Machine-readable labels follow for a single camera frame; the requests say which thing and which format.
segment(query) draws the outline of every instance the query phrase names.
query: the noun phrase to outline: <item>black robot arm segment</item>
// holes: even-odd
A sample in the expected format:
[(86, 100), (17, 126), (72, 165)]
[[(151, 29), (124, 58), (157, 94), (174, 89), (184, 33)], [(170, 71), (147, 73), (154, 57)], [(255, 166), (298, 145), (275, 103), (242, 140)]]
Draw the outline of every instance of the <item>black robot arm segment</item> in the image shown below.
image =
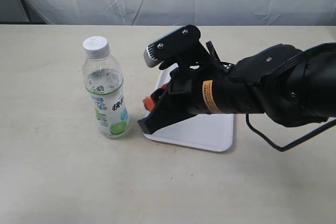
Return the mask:
[(336, 116), (336, 43), (306, 51), (279, 44), (234, 65), (221, 62), (211, 42), (206, 50), (200, 36), (189, 25), (148, 46), (144, 56), (150, 67), (176, 63), (178, 68), (167, 86), (152, 94), (155, 106), (139, 120), (144, 133), (197, 114), (266, 113), (285, 127)]

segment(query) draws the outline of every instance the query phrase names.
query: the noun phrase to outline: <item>plastic tray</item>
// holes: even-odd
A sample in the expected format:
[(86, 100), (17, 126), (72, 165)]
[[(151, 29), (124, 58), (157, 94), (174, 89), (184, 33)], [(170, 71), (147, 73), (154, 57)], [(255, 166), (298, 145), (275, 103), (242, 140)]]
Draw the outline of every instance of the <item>plastic tray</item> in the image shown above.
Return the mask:
[[(161, 71), (155, 89), (169, 82), (169, 73), (176, 67), (173, 65)], [(158, 142), (223, 152), (232, 146), (233, 130), (232, 114), (197, 115), (144, 136)]]

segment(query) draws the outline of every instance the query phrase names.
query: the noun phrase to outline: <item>beige table surface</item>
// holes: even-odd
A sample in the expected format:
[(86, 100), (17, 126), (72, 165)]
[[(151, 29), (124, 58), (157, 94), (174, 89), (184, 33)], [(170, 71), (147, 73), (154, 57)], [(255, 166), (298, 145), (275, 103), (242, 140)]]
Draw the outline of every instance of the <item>beige table surface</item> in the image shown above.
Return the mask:
[[(216, 154), (147, 140), (136, 120), (159, 71), (146, 45), (172, 27), (0, 26), (0, 223), (336, 223), (336, 139), (329, 130), (279, 153), (236, 117)], [(307, 49), (335, 27), (201, 27), (236, 63), (277, 43)], [(82, 41), (107, 37), (124, 72), (131, 130), (101, 136), (81, 75)], [(279, 144), (316, 125), (252, 122)]]

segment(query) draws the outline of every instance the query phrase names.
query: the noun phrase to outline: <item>plastic water bottle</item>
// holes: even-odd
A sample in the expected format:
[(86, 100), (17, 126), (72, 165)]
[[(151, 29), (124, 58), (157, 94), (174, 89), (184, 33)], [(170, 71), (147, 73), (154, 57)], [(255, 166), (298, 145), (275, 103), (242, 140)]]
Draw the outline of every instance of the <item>plastic water bottle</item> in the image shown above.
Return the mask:
[(90, 37), (83, 46), (87, 56), (83, 79), (94, 100), (98, 130), (105, 137), (119, 137), (130, 124), (122, 92), (121, 68), (110, 54), (109, 43), (104, 37)]

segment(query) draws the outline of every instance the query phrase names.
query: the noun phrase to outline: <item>orange label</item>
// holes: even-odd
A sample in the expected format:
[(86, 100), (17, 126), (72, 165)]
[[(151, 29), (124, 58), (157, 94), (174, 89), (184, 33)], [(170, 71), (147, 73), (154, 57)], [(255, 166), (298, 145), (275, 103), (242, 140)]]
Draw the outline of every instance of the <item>orange label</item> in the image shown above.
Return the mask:
[(219, 110), (214, 101), (214, 96), (212, 95), (212, 82), (213, 82), (212, 80), (203, 81), (202, 85), (203, 100), (211, 113), (221, 113), (221, 111)]

